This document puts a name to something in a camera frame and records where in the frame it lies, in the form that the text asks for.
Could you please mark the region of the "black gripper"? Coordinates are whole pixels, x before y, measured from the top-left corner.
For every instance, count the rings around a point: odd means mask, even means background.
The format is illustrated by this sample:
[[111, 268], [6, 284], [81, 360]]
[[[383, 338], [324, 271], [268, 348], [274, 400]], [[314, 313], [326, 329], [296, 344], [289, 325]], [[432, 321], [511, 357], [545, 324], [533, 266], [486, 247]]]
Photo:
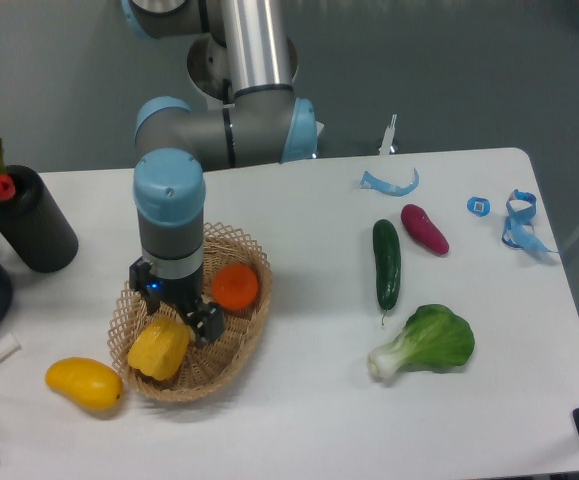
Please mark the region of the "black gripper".
[[129, 286], [138, 292], [148, 315], [161, 304], [173, 308], [194, 334], [197, 348], [217, 342], [225, 331], [225, 317], [216, 302], [204, 302], [201, 297], [203, 260], [185, 257], [165, 260], [142, 257], [129, 267]]

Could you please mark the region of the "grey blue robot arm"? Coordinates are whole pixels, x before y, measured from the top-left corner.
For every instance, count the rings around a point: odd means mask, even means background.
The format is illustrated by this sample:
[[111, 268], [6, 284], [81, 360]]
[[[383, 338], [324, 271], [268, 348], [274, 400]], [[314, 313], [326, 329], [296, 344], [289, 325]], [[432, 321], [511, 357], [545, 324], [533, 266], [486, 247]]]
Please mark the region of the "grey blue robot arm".
[[217, 80], [221, 107], [195, 112], [162, 96], [140, 109], [133, 197], [142, 254], [130, 287], [149, 311], [172, 307], [200, 346], [224, 333], [220, 307], [202, 298], [204, 173], [314, 157], [312, 103], [296, 96], [281, 5], [276, 1], [126, 1], [139, 35], [194, 34]]

